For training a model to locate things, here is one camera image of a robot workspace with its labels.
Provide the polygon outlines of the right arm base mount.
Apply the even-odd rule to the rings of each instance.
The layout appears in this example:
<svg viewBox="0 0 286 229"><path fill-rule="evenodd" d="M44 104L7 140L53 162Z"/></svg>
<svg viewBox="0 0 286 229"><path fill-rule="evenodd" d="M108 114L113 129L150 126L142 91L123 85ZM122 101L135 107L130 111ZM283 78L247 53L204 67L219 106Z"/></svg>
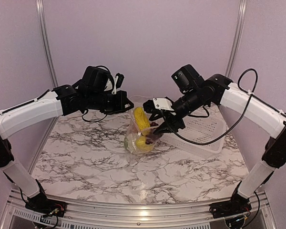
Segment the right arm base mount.
<svg viewBox="0 0 286 229"><path fill-rule="evenodd" d="M214 219L249 212L252 209L249 202L241 204L230 200L212 203L209 207L209 211L213 215Z"/></svg>

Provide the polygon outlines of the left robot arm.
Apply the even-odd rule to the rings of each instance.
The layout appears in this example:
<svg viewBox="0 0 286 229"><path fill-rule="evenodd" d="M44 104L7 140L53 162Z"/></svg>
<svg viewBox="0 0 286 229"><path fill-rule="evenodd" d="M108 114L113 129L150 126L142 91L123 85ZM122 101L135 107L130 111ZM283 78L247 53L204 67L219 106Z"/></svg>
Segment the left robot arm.
<svg viewBox="0 0 286 229"><path fill-rule="evenodd" d="M41 121L80 111L97 110L104 115L129 111L134 104L127 92L120 90L124 76L112 76L104 66L88 66L83 77L73 85L47 90L41 96L0 111L0 170L27 196L26 204L47 212L52 201L11 152L9 137Z"/></svg>

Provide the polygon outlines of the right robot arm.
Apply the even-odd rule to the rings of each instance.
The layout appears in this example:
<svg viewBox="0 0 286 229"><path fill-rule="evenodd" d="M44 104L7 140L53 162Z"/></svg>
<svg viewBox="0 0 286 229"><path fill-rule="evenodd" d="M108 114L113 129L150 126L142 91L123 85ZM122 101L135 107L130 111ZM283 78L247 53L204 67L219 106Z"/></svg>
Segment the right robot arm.
<svg viewBox="0 0 286 229"><path fill-rule="evenodd" d="M151 114L150 120L163 118L164 122L155 134L173 133L184 129L183 118L203 106L215 104L238 112L265 130L270 138L260 162L255 164L248 176L234 190L226 209L236 214L241 210L253 193L272 176L276 169L286 163L286 112L282 112L245 90L240 83L214 74L204 79L192 65L181 67L172 75L183 94L172 102L169 98L154 98L143 104L145 112Z"/></svg>

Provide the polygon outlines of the purple grape bunch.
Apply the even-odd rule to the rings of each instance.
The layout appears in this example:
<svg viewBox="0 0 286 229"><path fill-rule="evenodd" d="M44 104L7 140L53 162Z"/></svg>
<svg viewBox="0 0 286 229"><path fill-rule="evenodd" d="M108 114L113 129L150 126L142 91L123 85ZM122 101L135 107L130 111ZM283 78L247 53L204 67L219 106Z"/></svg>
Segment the purple grape bunch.
<svg viewBox="0 0 286 229"><path fill-rule="evenodd" d="M146 145L152 145L155 142L157 142L163 134L155 134L155 126L158 126L159 124L156 122L151 122L150 127L143 132L143 136L145 137L145 144Z"/></svg>

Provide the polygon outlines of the yellow lemon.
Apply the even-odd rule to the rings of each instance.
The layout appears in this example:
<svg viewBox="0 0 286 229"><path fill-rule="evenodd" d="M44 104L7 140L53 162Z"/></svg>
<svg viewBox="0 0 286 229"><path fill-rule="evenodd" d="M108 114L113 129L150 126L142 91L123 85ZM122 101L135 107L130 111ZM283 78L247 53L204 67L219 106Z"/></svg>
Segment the yellow lemon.
<svg viewBox="0 0 286 229"><path fill-rule="evenodd" d="M149 120L142 107L136 107L133 116L140 131L150 127Z"/></svg>

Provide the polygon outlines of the yellow banana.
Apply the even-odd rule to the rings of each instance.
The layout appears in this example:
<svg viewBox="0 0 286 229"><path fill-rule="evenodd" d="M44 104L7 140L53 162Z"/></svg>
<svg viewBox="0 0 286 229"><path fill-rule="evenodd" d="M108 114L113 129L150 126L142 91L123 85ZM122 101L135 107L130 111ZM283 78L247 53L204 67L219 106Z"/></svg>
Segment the yellow banana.
<svg viewBox="0 0 286 229"><path fill-rule="evenodd" d="M154 141L146 136L140 136L136 141L135 145L137 149L142 153L148 153L154 148Z"/></svg>

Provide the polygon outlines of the white green cabbage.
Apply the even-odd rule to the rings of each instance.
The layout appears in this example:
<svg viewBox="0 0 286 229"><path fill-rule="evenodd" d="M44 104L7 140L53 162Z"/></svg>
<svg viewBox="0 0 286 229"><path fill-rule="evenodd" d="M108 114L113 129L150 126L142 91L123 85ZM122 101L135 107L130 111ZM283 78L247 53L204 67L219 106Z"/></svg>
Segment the white green cabbage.
<svg viewBox="0 0 286 229"><path fill-rule="evenodd" d="M129 134L124 138L124 148L130 153L134 153L136 151L135 140L136 136L133 134Z"/></svg>

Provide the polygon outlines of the clear zip top bag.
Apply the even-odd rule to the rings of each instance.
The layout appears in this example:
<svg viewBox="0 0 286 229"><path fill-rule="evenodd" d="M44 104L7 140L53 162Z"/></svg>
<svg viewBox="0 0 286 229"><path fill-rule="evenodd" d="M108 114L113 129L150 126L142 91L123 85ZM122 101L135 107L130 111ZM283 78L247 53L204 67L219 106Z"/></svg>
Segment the clear zip top bag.
<svg viewBox="0 0 286 229"><path fill-rule="evenodd" d="M150 153L161 135L155 135L154 131L159 126L155 121L150 121L150 114L143 109L143 103L151 97L133 95L130 100L134 108L128 111L130 122L124 138L124 148L133 155Z"/></svg>

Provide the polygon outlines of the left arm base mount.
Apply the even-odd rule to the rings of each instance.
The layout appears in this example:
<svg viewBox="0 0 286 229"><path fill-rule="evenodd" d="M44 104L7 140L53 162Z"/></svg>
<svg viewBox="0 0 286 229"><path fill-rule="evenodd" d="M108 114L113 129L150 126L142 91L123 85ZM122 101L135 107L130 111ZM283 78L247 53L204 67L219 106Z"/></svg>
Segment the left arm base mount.
<svg viewBox="0 0 286 229"><path fill-rule="evenodd" d="M39 206L33 205L30 202L25 204L25 208L42 213L47 217L53 215L63 217L66 211L66 207L67 204L65 202L52 199L47 200L45 204L41 204Z"/></svg>

